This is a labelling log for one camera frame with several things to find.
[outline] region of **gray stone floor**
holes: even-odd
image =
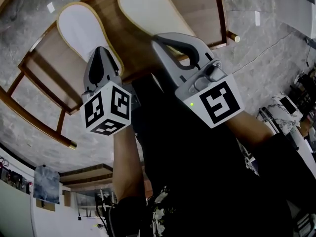
[[[75,0],[13,0],[0,15],[0,85],[8,89],[19,73],[17,68],[28,49],[56,19],[58,11]],[[309,48],[303,35],[278,21],[274,0],[225,0],[230,31],[241,37],[227,47],[214,51],[226,73],[233,73],[247,111],[254,114],[271,96],[288,91],[295,76],[307,71]],[[47,4],[53,3],[50,14]],[[260,12],[260,25],[255,24]],[[308,62],[314,64],[316,51],[310,50]],[[60,109],[26,78],[13,97],[50,127],[56,128]],[[4,103],[0,103],[0,140],[27,161],[46,164],[64,172],[99,163],[112,165],[113,139],[98,138],[81,130],[80,114],[66,116],[62,134],[78,142],[73,151],[43,135],[26,123]]]

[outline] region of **human arm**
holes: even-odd
[[[249,150],[254,149],[273,136],[268,126],[245,111],[229,119],[225,124]]]
[[[113,187],[118,201],[145,197],[142,166],[131,126],[114,135]]]

